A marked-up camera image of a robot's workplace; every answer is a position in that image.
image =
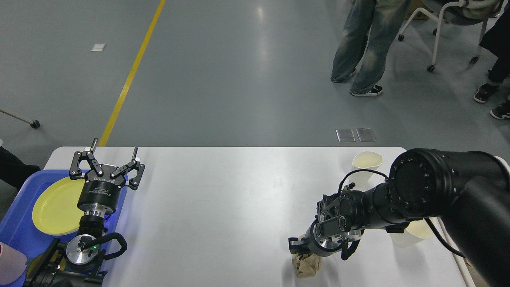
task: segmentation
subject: paper cup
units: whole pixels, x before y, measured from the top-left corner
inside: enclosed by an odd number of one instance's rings
[[[25,272],[26,263],[23,253],[0,242],[0,285],[16,281]]]
[[[404,233],[391,233],[391,239],[396,246],[407,248],[414,244],[431,238],[434,233],[424,220],[412,221]]]
[[[383,157],[374,152],[362,152],[352,160],[351,171],[360,169],[377,170],[377,168],[383,163]],[[363,186],[367,183],[370,177],[374,173],[371,172],[357,172],[349,176],[349,182],[354,182],[356,186]]]

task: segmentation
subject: pink object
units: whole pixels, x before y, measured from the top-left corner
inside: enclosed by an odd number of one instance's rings
[[[16,281],[27,268],[26,263],[23,253],[0,242],[0,285]]]

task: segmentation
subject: black robotic arm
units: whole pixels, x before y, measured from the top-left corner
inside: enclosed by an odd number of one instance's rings
[[[510,286],[510,177],[503,160],[483,152],[413,149],[398,156],[389,178],[368,191],[352,190],[352,184],[342,188],[344,181],[317,203],[305,237],[289,238],[292,254],[341,251],[346,260],[364,229],[402,233],[411,221],[440,217],[491,285]]]

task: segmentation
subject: yellow plate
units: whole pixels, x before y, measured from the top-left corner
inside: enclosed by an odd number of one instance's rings
[[[34,204],[32,221],[35,227],[57,236],[77,231],[83,211],[76,205],[84,183],[84,179],[63,178],[50,185]]]

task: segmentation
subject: chair leg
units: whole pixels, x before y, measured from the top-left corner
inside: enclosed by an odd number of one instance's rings
[[[23,121],[27,124],[29,124],[32,128],[34,129],[37,129],[38,127],[41,126],[41,124],[39,123],[38,120],[32,120],[32,119],[29,119],[29,118],[26,118],[24,116],[21,116],[21,115],[18,115],[18,114],[15,114],[13,111],[11,110],[8,110],[8,109],[4,109],[4,108],[0,108],[0,112],[6,114],[6,115],[9,115],[13,118],[16,118],[20,121]]]
[[[441,25],[443,24],[443,21],[444,21],[444,14],[445,14],[445,10],[446,8],[448,7],[453,7],[453,6],[456,6],[455,4],[456,2],[451,2],[451,3],[447,3],[443,6],[443,8],[441,8],[441,11],[439,12],[439,17],[438,17],[438,27],[436,28],[437,32],[436,32],[436,41],[434,42],[434,52],[432,53],[432,65],[430,65],[427,70],[428,71],[433,71],[435,66],[436,66],[436,58],[438,56],[438,47],[439,47],[439,37],[441,35]]]
[[[481,25],[481,31],[480,31],[480,38],[478,40],[478,43],[480,44],[483,36],[485,35],[485,31],[487,30],[487,19],[485,19]],[[480,57],[480,53],[481,53],[481,46],[478,45],[478,49],[476,51],[476,55],[471,58],[471,61],[469,61],[471,64],[474,64],[476,62],[478,62],[478,58]]]
[[[402,27],[400,29],[400,31],[398,31],[398,35],[399,35],[399,41],[402,41],[404,39],[404,32],[405,30],[407,29],[407,27],[409,26],[409,24],[411,23],[412,20],[414,20],[414,18],[416,17],[416,14],[418,14],[418,12],[422,12],[424,13],[425,15],[427,14],[430,14],[430,12],[428,12],[427,10],[425,10],[425,8],[422,8],[422,7],[419,7],[417,8],[412,14],[411,14],[411,17],[409,17],[409,19],[407,20],[407,22],[405,22],[405,25],[404,27]]]

